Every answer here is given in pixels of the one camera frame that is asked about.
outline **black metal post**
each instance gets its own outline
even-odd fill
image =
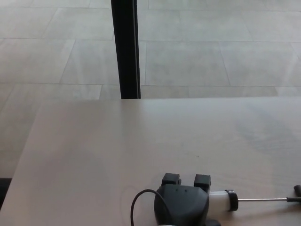
[[[122,99],[140,94],[137,0],[111,0]]]
[[[0,178],[0,209],[8,192],[10,182],[11,178]]]

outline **cable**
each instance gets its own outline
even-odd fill
[[[134,206],[135,206],[135,203],[136,203],[136,201],[137,201],[137,199],[138,199],[138,197],[139,197],[140,195],[142,195],[143,193],[147,193],[147,192],[153,193],[153,194],[157,195],[157,196],[160,198],[160,200],[163,202],[163,205],[164,205],[164,207],[165,207],[165,209],[166,209],[166,211],[167,211],[168,216],[170,217],[171,224],[172,224],[172,223],[173,223],[173,222],[172,222],[172,216],[171,216],[171,214],[170,214],[170,211],[169,211],[169,209],[168,209],[168,206],[167,206],[165,200],[163,199],[163,197],[162,197],[158,192],[156,192],[155,190],[145,189],[145,190],[139,192],[139,193],[135,196],[135,198],[133,199],[133,202],[132,202],[132,205],[131,205],[131,226],[134,226]]]

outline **white table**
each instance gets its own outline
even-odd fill
[[[133,197],[166,172],[240,198],[286,197],[301,184],[301,98],[168,99],[57,103],[40,109],[1,226],[127,226]],[[153,194],[136,226],[155,226]],[[298,226],[301,208],[242,203],[223,226]]]

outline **tiled floor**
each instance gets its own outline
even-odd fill
[[[143,98],[301,96],[300,0],[137,0]],[[0,0],[0,177],[41,102],[119,99],[110,0]]]

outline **white cylinder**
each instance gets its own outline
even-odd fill
[[[226,191],[209,193],[208,216],[230,210],[230,198]]]

